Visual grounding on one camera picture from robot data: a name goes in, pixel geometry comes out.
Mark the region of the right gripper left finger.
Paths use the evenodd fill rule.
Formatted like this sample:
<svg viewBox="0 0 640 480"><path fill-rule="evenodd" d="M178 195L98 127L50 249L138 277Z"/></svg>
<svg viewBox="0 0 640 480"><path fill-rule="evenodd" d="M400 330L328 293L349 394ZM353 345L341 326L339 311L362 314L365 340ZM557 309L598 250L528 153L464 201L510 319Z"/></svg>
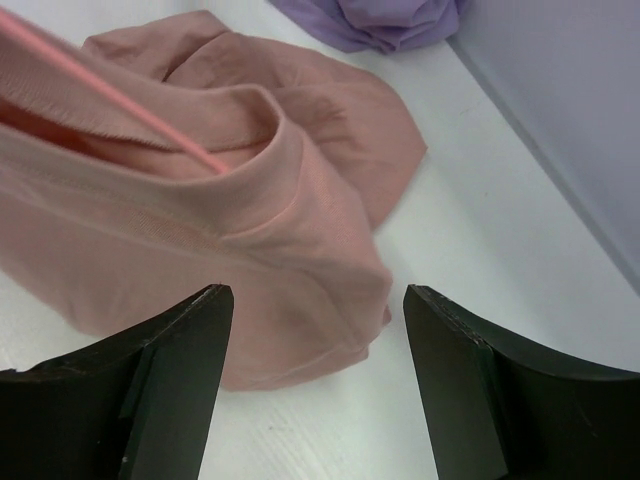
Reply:
<svg viewBox="0 0 640 480"><path fill-rule="evenodd" d="M74 352L1 374L5 479L195 479L234 297L207 287Z"/></svg>

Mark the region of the pink t shirt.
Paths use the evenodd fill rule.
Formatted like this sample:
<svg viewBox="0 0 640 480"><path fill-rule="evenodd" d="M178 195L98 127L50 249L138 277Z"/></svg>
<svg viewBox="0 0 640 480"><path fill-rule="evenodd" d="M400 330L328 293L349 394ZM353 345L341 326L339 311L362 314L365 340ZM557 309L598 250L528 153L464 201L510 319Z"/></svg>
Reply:
<svg viewBox="0 0 640 480"><path fill-rule="evenodd" d="M208 11L81 46L18 17L230 170L216 174L1 33L7 276L93 335L227 285L228 390L366 359L391 318L373 234L427 151L391 87Z"/></svg>

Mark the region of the pink wire hanger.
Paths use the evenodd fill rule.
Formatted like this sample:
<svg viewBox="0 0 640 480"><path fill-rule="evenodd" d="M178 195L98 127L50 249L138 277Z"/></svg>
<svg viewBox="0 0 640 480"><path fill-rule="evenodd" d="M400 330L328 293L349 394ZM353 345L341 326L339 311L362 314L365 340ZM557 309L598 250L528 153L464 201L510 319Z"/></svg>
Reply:
<svg viewBox="0 0 640 480"><path fill-rule="evenodd" d="M210 167L216 174L226 174L230 168L218 157L189 139L171 125L145 109L116 87L104 81L59 47L45 40L13 12L1 8L1 33L16 45L39 57L55 70L63 72L96 95L137 120L165 140L179 147L200 164Z"/></svg>

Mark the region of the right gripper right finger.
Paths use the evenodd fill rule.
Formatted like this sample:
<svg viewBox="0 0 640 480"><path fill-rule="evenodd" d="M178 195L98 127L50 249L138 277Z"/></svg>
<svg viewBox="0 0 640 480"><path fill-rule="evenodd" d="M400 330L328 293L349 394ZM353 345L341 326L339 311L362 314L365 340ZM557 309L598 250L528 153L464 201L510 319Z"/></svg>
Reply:
<svg viewBox="0 0 640 480"><path fill-rule="evenodd" d="M403 310L442 479L635 479L639 376L543 346L439 292Z"/></svg>

